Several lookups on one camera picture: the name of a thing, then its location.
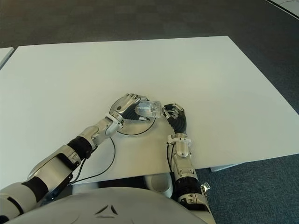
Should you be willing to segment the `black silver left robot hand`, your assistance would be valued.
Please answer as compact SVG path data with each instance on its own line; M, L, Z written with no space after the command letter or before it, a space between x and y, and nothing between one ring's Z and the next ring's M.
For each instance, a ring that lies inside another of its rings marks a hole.
M146 96L127 93L116 103L115 109L110 114L115 117L121 116L122 119L127 120L148 121L149 118L138 115L135 111L135 108L144 101L148 101Z

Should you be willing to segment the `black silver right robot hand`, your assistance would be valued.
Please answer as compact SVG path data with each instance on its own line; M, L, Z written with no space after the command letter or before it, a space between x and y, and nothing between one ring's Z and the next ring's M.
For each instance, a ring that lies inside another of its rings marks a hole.
M186 134L187 121L184 109L176 104L167 104L162 107L163 115L172 127L175 134Z

